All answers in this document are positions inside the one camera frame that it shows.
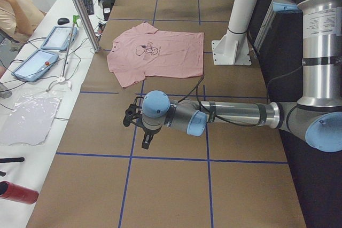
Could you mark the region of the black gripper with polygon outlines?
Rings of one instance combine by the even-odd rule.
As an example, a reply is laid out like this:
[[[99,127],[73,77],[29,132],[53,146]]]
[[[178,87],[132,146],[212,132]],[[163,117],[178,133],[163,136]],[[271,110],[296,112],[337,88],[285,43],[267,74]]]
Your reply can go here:
[[[160,131],[160,127],[157,127],[157,128],[147,128],[142,121],[138,121],[137,125],[139,127],[141,127],[144,131],[144,137],[143,137],[143,140],[142,140],[142,148],[143,149],[147,149],[147,145],[150,145],[152,139],[153,139],[153,136],[155,134],[157,134],[159,131]]]

